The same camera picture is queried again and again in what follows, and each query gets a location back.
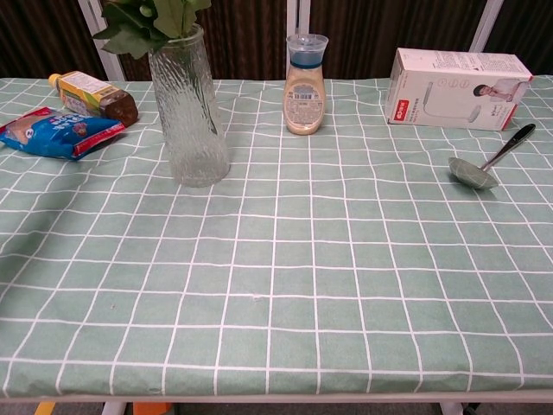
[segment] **floor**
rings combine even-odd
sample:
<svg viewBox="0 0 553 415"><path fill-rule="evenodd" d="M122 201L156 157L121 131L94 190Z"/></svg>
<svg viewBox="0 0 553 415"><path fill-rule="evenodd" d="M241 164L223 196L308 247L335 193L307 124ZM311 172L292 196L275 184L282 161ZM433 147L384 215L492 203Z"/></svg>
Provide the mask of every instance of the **floor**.
<svg viewBox="0 0 553 415"><path fill-rule="evenodd" d="M3 404L0 415L34 415L36 405ZM52 415L101 415L102 404L58 404ZM174 415L441 415L438 404L179 404ZM553 405L482 404L478 415L552 415Z"/></svg>

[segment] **dark brown curtain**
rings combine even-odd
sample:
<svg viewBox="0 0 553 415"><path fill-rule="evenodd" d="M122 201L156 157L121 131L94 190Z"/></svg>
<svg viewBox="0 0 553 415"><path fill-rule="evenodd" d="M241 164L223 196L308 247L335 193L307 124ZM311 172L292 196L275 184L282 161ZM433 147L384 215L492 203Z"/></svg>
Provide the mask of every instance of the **dark brown curtain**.
<svg viewBox="0 0 553 415"><path fill-rule="evenodd" d="M553 2L505 0L484 50L515 54L535 75L553 74Z"/></svg>
<svg viewBox="0 0 553 415"><path fill-rule="evenodd" d="M76 0L0 3L0 77L47 78L79 70L106 79Z"/></svg>
<svg viewBox="0 0 553 415"><path fill-rule="evenodd" d="M486 0L311 0L326 78L390 76L396 48L467 51Z"/></svg>
<svg viewBox="0 0 553 415"><path fill-rule="evenodd" d="M212 0L198 12L212 75L281 80L286 71L286 0ZM150 80L148 59L122 55L127 80Z"/></svg>

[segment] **ladle handle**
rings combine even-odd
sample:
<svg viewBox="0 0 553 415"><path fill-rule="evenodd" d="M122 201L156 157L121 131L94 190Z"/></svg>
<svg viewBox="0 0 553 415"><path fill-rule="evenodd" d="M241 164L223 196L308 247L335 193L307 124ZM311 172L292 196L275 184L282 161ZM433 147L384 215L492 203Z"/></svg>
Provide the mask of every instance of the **ladle handle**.
<svg viewBox="0 0 553 415"><path fill-rule="evenodd" d="M512 136L512 138L507 141L507 144L503 146L503 148L498 151L498 153L493 156L490 160L488 160L482 167L484 171L487 171L490 167L492 167L495 163L497 163L499 160L503 158L505 154L507 154L509 151L516 149L520 144L522 144L526 138L536 129L535 124L528 124L522 127L520 130L517 131L517 133Z"/></svg>

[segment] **photo of person on box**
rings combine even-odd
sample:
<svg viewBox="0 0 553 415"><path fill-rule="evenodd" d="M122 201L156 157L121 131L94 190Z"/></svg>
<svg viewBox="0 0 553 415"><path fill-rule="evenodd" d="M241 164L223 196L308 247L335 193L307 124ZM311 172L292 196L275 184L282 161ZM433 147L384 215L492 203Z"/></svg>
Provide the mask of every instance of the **photo of person on box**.
<svg viewBox="0 0 553 415"><path fill-rule="evenodd" d="M517 79L498 80L494 86L486 84L478 85L474 88L475 97L489 95L492 101L506 101L518 104L524 96L526 90L530 87L530 82Z"/></svg>

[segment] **bottle lid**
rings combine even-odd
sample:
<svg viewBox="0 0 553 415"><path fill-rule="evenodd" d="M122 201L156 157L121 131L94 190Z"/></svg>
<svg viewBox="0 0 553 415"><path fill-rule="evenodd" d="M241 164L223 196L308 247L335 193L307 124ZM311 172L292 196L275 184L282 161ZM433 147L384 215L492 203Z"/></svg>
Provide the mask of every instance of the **bottle lid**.
<svg viewBox="0 0 553 415"><path fill-rule="evenodd" d="M322 56L328 44L323 35L292 35L286 38L290 52L290 64L301 69L313 69L322 64Z"/></svg>
<svg viewBox="0 0 553 415"><path fill-rule="evenodd" d="M52 88L57 88L57 81L58 81L58 78L60 78L61 75L59 73L52 73L49 77L48 77L48 84L50 84L50 86Z"/></svg>

